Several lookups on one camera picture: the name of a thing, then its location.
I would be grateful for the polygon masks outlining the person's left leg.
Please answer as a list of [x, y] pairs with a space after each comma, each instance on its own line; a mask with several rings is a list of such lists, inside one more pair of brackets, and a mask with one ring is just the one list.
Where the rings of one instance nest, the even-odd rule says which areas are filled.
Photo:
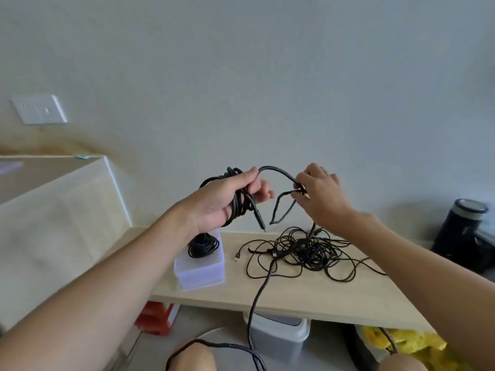
[[211, 348], [194, 343], [170, 362], [168, 371], [218, 371]]

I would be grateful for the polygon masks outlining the clear plastic storage box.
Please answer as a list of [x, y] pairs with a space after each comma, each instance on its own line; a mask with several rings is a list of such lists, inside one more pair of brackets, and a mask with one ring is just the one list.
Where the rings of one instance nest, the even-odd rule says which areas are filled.
[[225, 255], [220, 230], [215, 229], [209, 234], [219, 242], [218, 248], [210, 255], [192, 258], [188, 248], [185, 248], [175, 258], [173, 271], [178, 291], [195, 290], [225, 282]]

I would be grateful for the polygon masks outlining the person's right forearm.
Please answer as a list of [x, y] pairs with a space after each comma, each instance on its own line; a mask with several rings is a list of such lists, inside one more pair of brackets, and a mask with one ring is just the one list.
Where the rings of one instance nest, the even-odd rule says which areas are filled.
[[495, 371], [495, 283], [351, 211], [327, 229], [370, 257], [473, 369]]

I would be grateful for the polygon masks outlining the light wooden cabinet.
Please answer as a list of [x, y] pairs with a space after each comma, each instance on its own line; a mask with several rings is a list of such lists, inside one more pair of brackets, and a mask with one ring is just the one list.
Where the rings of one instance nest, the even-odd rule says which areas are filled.
[[106, 156], [0, 156], [0, 333], [131, 227]]

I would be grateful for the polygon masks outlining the white wall switch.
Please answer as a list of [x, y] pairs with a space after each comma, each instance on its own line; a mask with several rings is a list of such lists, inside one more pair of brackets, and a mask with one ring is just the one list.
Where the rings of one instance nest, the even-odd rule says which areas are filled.
[[68, 123], [59, 98], [53, 94], [17, 95], [10, 101], [25, 125]]

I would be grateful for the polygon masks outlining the red plastic stool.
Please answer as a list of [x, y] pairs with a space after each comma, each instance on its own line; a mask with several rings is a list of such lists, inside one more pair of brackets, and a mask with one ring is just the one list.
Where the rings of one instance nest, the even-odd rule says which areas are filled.
[[140, 332], [146, 334], [168, 336], [180, 307], [180, 304], [147, 301], [134, 325]]

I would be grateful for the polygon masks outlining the person's right hand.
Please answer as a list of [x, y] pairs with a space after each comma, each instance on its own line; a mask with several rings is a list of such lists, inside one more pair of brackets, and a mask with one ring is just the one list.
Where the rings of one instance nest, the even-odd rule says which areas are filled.
[[311, 163], [296, 176], [296, 181], [315, 201], [314, 212], [306, 214], [315, 224], [344, 237], [356, 222], [358, 212], [344, 194], [338, 176], [329, 174], [317, 163]]

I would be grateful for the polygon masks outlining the person's leg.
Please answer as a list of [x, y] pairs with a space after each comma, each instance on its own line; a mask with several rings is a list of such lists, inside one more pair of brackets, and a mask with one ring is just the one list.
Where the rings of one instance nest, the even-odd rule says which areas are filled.
[[194, 343], [170, 362], [168, 371], [218, 371], [211, 348]]
[[385, 357], [378, 371], [428, 371], [422, 362], [404, 354], [391, 354]]

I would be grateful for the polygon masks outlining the person's right leg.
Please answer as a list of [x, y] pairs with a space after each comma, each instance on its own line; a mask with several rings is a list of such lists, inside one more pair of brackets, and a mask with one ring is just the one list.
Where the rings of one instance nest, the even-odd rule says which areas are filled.
[[378, 371], [428, 371], [422, 362], [404, 354], [391, 354], [385, 357]]

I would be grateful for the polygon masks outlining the dark cylindrical appliance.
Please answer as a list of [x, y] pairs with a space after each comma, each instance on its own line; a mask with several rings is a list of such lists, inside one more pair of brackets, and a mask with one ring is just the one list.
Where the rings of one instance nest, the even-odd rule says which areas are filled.
[[431, 251], [453, 263], [482, 275], [495, 268], [495, 240], [478, 229], [489, 212], [486, 203], [456, 199], [442, 223]]

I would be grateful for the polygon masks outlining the person's left forearm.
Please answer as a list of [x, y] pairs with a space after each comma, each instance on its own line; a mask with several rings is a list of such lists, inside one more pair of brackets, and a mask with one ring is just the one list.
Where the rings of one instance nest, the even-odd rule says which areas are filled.
[[0, 339], [0, 371], [102, 371], [197, 233], [185, 201], [37, 306]]

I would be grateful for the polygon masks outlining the person's left hand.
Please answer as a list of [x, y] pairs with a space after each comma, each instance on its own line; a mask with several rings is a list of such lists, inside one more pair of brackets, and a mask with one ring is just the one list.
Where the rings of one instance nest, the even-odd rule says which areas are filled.
[[[237, 190], [226, 187], [228, 178], [214, 180], [178, 202], [174, 210], [181, 214], [192, 236], [223, 226], [232, 214], [231, 202]], [[247, 190], [255, 204], [275, 198], [268, 181], [260, 179], [260, 190]]]

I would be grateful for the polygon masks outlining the white plastic waste bin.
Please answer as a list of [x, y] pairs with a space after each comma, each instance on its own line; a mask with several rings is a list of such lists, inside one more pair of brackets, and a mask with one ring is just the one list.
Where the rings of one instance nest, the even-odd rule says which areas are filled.
[[300, 357], [310, 334], [311, 320], [270, 314], [252, 315], [250, 339], [255, 351], [288, 364]]

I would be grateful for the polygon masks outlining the yellow plush toy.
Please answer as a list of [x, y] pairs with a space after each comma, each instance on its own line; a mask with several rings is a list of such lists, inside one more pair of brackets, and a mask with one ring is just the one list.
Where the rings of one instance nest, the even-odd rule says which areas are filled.
[[365, 339], [377, 349], [389, 353], [397, 352], [411, 355], [424, 363], [429, 371], [457, 371], [457, 364], [444, 351], [445, 342], [438, 334], [413, 330], [385, 329], [387, 334], [375, 326], [364, 326]]

